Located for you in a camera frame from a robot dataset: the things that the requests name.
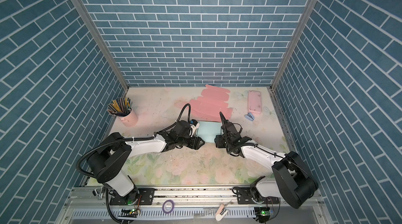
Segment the mint green paper box sheet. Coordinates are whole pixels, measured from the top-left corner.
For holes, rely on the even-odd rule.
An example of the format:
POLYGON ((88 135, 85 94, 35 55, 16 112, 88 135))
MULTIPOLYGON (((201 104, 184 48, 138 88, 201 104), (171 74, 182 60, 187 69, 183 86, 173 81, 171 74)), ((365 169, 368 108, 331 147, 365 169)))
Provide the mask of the mint green paper box sheet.
POLYGON ((217 135, 222 134, 222 124, 219 122, 200 121, 196 136, 206 143, 214 143, 217 135))

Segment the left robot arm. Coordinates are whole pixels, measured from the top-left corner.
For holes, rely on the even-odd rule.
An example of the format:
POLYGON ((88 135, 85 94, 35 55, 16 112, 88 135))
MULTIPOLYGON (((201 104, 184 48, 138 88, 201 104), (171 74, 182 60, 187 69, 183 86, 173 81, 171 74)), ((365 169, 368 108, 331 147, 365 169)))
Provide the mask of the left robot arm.
POLYGON ((106 189, 114 190, 121 197, 127 196, 136 190, 133 180, 122 170, 130 157, 183 147, 198 150, 205 144, 196 136, 199 122, 190 116, 191 105, 185 104, 175 123, 150 137, 128 138, 118 132, 112 133, 100 145, 82 155, 75 168, 80 174, 95 178, 106 189))

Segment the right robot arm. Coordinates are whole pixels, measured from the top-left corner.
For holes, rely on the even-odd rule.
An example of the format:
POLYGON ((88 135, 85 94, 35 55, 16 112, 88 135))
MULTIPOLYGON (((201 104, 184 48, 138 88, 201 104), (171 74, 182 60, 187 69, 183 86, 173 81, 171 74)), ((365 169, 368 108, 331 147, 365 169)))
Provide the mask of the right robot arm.
POLYGON ((251 138, 241 135, 235 124, 222 119, 222 134, 215 138, 217 148, 224 148, 233 157, 252 160, 270 168, 275 181, 266 176, 259 177, 250 185, 249 196, 256 203, 267 201, 269 197, 282 198, 297 209, 313 197, 319 185, 312 172, 298 153, 279 153, 270 150, 251 138))

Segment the pink paper box sheet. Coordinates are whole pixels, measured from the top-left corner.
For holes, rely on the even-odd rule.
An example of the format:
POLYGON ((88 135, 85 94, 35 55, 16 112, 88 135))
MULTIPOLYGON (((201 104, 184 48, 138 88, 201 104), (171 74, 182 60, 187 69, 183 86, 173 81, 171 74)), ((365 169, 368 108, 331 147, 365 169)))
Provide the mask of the pink paper box sheet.
POLYGON ((205 87, 200 96, 189 101, 192 114, 212 122, 220 122, 220 113, 230 119, 233 112, 228 104, 230 90, 211 85, 205 87))

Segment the pink pencil case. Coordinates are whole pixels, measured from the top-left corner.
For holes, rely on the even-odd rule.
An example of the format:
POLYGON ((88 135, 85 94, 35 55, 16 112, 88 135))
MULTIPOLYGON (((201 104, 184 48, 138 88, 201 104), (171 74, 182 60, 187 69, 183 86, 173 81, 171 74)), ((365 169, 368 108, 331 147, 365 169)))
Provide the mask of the pink pencil case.
POLYGON ((248 112, 254 115, 262 113, 262 97, 259 91, 248 92, 248 112))

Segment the purple tape roll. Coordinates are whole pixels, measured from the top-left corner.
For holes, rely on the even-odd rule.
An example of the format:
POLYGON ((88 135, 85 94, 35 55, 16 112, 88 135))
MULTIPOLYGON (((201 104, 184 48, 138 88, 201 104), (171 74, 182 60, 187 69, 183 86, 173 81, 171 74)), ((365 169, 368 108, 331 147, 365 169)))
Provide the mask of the purple tape roll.
POLYGON ((162 205, 162 211, 164 214, 168 215, 174 211, 175 203, 173 200, 167 200, 162 205))

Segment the pink metal pencil bucket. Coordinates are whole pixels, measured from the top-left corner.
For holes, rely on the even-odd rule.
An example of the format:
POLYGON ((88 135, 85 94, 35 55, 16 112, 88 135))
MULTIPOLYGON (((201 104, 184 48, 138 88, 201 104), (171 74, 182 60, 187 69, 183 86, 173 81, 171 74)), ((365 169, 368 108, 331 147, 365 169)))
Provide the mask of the pink metal pencil bucket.
POLYGON ((120 122, 126 127, 134 127, 138 123, 138 116, 131 110, 130 113, 124 117, 119 117, 120 122))

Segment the white pink clip tool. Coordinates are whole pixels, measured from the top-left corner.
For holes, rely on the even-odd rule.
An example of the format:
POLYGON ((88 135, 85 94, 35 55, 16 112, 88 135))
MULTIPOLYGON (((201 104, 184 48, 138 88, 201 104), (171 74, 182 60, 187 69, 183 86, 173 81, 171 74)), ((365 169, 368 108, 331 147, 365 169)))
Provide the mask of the white pink clip tool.
POLYGON ((221 221, 228 213, 227 205, 221 204, 215 213, 215 220, 221 221))

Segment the bundle of colored pencils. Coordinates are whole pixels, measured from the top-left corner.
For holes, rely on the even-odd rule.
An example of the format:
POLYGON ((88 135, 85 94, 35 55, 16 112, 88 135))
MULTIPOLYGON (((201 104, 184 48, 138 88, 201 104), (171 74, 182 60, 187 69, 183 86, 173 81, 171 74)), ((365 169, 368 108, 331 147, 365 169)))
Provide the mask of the bundle of colored pencils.
POLYGON ((132 111, 130 98, 117 98, 108 104, 107 112, 112 116, 125 117, 132 111))

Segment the aluminium front rail frame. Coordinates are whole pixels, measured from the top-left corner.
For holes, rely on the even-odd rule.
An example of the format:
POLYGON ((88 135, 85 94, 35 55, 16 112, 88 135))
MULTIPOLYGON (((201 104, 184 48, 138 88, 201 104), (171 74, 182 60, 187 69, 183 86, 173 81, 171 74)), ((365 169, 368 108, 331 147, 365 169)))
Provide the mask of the aluminium front rail frame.
POLYGON ((107 195, 99 187, 73 189, 58 224, 131 224, 199 223, 199 224, 330 224, 332 221, 319 193, 295 209, 281 198, 271 197, 257 204, 246 197, 245 186, 140 186, 139 201, 124 205, 122 199, 107 195), (175 203, 171 214, 162 205, 175 203), (228 213, 215 220, 221 204, 228 213))

